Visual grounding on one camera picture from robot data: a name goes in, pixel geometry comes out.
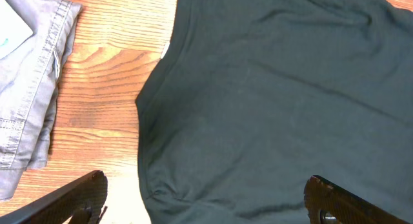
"white tag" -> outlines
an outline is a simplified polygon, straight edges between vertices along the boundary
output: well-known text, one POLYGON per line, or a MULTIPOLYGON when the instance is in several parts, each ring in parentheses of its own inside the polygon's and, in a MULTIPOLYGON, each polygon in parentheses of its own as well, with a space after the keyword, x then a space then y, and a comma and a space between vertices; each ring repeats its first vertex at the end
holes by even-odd
POLYGON ((162 54, 161 54, 161 59, 163 59, 165 57, 166 52, 168 51, 168 48, 169 48, 169 42, 167 42, 165 44, 165 47, 163 48, 163 51, 162 51, 162 54))
POLYGON ((33 34, 6 0, 0 0, 0 26, 0 59, 10 54, 33 34))

